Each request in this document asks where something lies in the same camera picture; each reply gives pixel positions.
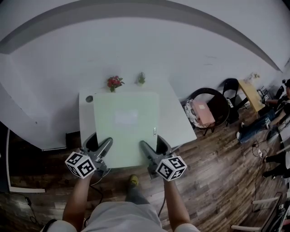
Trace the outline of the person's right forearm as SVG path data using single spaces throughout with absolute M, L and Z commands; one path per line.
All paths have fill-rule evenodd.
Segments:
M 172 230 L 174 231 L 182 224 L 190 223 L 189 213 L 173 180 L 164 181 L 164 196 Z

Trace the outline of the person's white shirt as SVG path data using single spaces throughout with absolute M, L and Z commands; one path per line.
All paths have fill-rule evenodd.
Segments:
M 77 232 L 62 220 L 48 222 L 41 232 Z M 104 202 L 92 212 L 88 225 L 80 232 L 166 232 L 157 212 L 150 204 L 131 202 Z M 190 223 L 178 226 L 173 232 L 200 232 Z

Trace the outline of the white table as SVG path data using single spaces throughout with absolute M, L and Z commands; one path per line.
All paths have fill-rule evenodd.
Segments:
M 186 117 L 175 92 L 168 81 L 151 81 L 144 86 L 126 84 L 116 92 L 155 92 L 159 95 L 159 127 L 157 136 L 162 136 L 172 147 L 183 145 L 197 137 Z M 111 93 L 106 88 L 90 88 L 79 93 L 79 119 L 81 140 L 85 141 L 96 132 L 94 104 L 86 102 L 86 97 L 96 93 Z

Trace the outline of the light wooden stool frame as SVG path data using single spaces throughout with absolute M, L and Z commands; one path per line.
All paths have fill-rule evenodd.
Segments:
M 274 214 L 274 211 L 277 208 L 280 199 L 281 199 L 281 196 L 277 196 L 273 198 L 266 198 L 266 199 L 252 201 L 252 206 L 256 206 L 259 204 L 266 204 L 266 203 L 274 204 L 273 207 L 271 207 L 271 211 L 269 212 L 266 220 L 264 221 L 261 227 L 246 227 L 246 226 L 239 226 L 239 225 L 231 225 L 231 229 L 239 230 L 242 232 L 263 232 L 263 229 L 265 228 L 267 223 L 270 221 L 272 215 Z

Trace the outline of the person's left forearm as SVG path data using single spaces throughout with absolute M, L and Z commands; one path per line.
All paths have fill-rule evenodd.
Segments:
M 82 230 L 92 176 L 93 174 L 90 174 L 76 182 L 63 212 L 63 220 L 72 224 L 77 232 Z

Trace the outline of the pink file box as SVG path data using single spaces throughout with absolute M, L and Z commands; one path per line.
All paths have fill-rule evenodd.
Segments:
M 193 100 L 191 106 L 200 125 L 209 126 L 215 123 L 215 119 L 206 102 Z

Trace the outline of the pale green board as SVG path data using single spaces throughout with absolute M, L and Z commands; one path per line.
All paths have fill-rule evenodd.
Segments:
M 93 96 L 97 140 L 113 139 L 104 157 L 108 168 L 148 164 L 140 141 L 147 142 L 153 149 L 157 146 L 159 102 L 155 92 L 96 93 Z

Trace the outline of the person's yellow shoe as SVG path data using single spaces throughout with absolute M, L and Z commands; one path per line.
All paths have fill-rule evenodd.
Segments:
M 132 174 L 130 177 L 129 177 L 129 187 L 136 187 L 139 185 L 139 179 L 136 175 Z

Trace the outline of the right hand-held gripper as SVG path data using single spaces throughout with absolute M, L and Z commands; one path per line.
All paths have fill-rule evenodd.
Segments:
M 180 178 L 187 169 L 181 156 L 172 153 L 172 147 L 160 135 L 157 136 L 156 152 L 143 140 L 140 141 L 140 148 L 146 158 L 150 160 L 148 172 L 152 179 L 162 177 L 169 182 Z

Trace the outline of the white patterned seat cushion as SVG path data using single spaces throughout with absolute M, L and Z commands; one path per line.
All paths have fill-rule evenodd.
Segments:
M 193 103 L 193 99 L 188 100 L 185 105 L 183 106 L 185 114 L 188 118 L 188 120 L 190 121 L 190 123 L 192 124 L 192 126 L 194 128 L 199 128 L 199 129 L 205 129 L 207 128 L 207 126 L 203 126 L 198 122 L 198 119 L 193 111 L 193 107 L 192 104 Z

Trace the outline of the black desk with white legs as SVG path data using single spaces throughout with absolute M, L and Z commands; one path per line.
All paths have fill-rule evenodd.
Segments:
M 45 193 L 44 188 L 12 187 L 9 173 L 10 129 L 0 122 L 0 193 Z

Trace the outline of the person's grey trousers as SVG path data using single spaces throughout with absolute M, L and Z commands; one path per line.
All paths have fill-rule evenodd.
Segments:
M 127 188 L 125 201 L 136 205 L 150 204 L 135 184 L 130 184 Z

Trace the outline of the small green potted plant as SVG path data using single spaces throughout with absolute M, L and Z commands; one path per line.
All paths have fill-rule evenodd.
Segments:
M 138 86 L 143 86 L 145 84 L 145 74 L 143 72 L 140 72 L 138 75 L 137 75 L 137 80 L 136 80 L 136 84 Z

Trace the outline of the black folding chair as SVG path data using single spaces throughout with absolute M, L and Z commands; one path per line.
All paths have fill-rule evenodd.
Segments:
M 228 78 L 225 80 L 222 94 L 226 98 L 227 103 L 229 105 L 229 116 L 226 120 L 226 126 L 228 126 L 229 124 L 233 124 L 234 122 L 239 120 L 238 107 L 236 106 L 238 89 L 239 89 L 239 81 L 237 79 Z M 225 95 L 227 91 L 230 91 L 230 96 L 231 93 L 233 94 L 231 98 Z

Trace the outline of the black round chair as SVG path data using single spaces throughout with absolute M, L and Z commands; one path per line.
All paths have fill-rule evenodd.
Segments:
M 188 117 L 188 120 L 190 121 L 192 128 L 193 129 L 198 128 L 202 131 L 205 131 L 203 135 L 206 135 L 208 130 L 211 130 L 211 132 L 213 133 L 215 128 L 221 126 L 223 123 L 226 122 L 226 120 L 229 117 L 230 107 L 223 94 L 221 94 L 219 91 L 215 89 L 204 87 L 204 88 L 200 88 L 194 91 L 189 97 L 186 98 L 186 100 L 184 100 L 181 103 L 182 107 L 184 108 L 184 111 L 186 112 L 185 108 L 191 100 L 192 101 L 195 100 L 197 96 L 202 95 L 202 94 L 209 94 L 213 96 L 209 100 L 209 102 L 206 103 L 206 105 L 209 107 L 210 112 L 213 114 L 213 118 L 215 119 L 215 122 L 213 124 L 210 124 L 209 126 L 200 127 L 194 124 L 193 120 L 190 119 L 187 113 L 186 115 Z

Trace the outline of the yellow wooden side table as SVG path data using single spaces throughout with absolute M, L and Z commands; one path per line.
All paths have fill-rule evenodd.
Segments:
M 255 112 L 258 112 L 265 107 L 265 105 L 261 103 L 261 97 L 258 94 L 258 91 L 251 83 L 246 83 L 244 80 L 238 80 L 238 82 L 239 87 L 246 96 L 246 98 L 237 105 L 238 109 L 240 109 L 247 102 L 250 103 Z

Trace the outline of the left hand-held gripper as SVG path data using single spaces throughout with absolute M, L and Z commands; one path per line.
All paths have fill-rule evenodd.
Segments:
M 112 145 L 113 139 L 109 137 L 98 147 L 97 134 L 95 132 L 84 141 L 79 151 L 74 151 L 69 155 L 65 160 L 65 164 L 79 178 L 85 179 L 95 172 L 102 178 L 107 171 L 107 166 L 103 159 Z

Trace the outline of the red flower potted plant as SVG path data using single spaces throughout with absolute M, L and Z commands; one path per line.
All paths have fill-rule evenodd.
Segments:
M 123 78 L 119 76 L 113 76 L 108 78 L 107 80 L 107 87 L 109 88 L 110 92 L 115 92 L 116 89 L 125 83 L 123 82 Z

